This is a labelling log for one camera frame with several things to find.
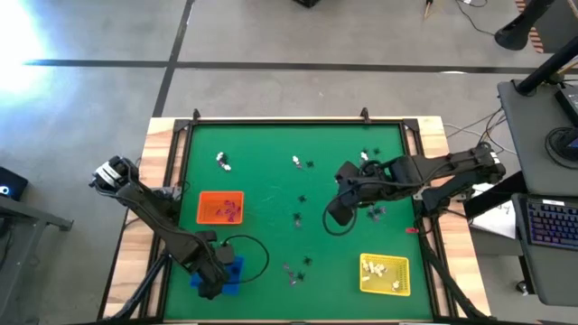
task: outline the red object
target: red object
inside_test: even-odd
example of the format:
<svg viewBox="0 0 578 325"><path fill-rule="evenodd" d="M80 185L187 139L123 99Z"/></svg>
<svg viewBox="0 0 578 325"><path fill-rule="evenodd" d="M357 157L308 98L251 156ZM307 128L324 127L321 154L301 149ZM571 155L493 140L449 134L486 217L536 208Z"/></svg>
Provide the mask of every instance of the red object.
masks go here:
<svg viewBox="0 0 578 325"><path fill-rule="evenodd" d="M199 195L197 223L238 225L243 222L242 191L202 191Z"/></svg>

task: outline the keyboard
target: keyboard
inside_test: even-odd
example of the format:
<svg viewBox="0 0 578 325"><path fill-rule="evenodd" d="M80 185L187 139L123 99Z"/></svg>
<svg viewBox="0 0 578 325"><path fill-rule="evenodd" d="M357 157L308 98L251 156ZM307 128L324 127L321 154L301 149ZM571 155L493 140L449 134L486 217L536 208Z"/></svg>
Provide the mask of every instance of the keyboard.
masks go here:
<svg viewBox="0 0 578 325"><path fill-rule="evenodd" d="M578 250L578 204L526 200L530 244Z"/></svg>

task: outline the green table surface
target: green table surface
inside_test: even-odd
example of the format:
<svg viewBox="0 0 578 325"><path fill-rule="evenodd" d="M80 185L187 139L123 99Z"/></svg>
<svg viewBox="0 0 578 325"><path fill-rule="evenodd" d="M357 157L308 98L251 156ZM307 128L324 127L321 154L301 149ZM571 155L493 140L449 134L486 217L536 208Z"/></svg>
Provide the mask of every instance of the green table surface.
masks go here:
<svg viewBox="0 0 578 325"><path fill-rule="evenodd" d="M376 222L359 211L353 230L333 237L322 226L322 212L337 192L335 172L347 160L357 164L362 149L369 158L386 161L404 154L398 125L198 125L194 129L180 226L199 231L214 229L219 239L247 234L261 240L270 252L266 272L240 285L236 296L221 294L209 301L191 288L191 277L178 265L172 268L166 303L167 320L429 320L432 317L418 238L406 233L413 226L410 199L383 202L387 213ZM373 154L379 148L381 153ZM216 162L228 155L231 172ZM297 169L292 157L299 157ZM305 162L314 161L313 168ZM235 226L207 226L196 222L203 190L245 192L244 220ZM298 197L305 195L307 201ZM301 213L296 227L293 214ZM329 225L341 227L328 216ZM265 254L254 242L231 240L245 258L241 278L256 274ZM411 295L391 296L359 290L359 255L372 253L409 259ZM312 258L305 265L305 256ZM305 273L303 282L290 284L284 269Z"/></svg>

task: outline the gray floor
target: gray floor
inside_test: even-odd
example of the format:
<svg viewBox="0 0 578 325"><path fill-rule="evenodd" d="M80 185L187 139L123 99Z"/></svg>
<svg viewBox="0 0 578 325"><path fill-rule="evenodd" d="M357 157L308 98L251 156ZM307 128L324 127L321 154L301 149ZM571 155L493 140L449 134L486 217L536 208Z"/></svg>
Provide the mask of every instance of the gray floor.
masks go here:
<svg viewBox="0 0 578 325"><path fill-rule="evenodd" d="M197 0L180 60L378 63L535 67L547 58L531 46L511 52L473 31L451 0L437 0L422 22L421 0L322 0L305 10L290 0ZM8 61L168 60L184 0L52 0L0 4L21 43L0 30ZM514 1L464 6L480 28L512 19ZM3 67L0 165L31 182L25 201L75 220L68 234L49 230L29 274L16 318L43 324L94 320L124 210L99 197L90 174L114 154L142 150L164 69ZM176 70L163 116L437 115L466 125L499 107L504 74L277 70ZM482 126L472 128L482 131ZM453 132L449 126L447 134ZM494 138L509 149L506 125ZM457 151L477 136L450 139ZM500 155L518 170L510 153ZM511 259L483 256L480 268L492 313L503 320L571 320L578 309L546 307L518 296Z"/></svg>

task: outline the white paper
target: white paper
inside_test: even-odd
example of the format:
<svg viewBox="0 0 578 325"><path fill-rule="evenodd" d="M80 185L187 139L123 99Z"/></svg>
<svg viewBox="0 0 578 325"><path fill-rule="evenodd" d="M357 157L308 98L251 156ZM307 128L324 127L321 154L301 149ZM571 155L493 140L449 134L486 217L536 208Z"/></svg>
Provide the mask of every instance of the white paper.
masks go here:
<svg viewBox="0 0 578 325"><path fill-rule="evenodd" d="M480 195L483 191L491 189L488 183L477 184L472 187L475 192L473 196ZM472 227L486 230L494 234L516 239L516 212L512 201L508 201L486 213L474 218Z"/></svg>

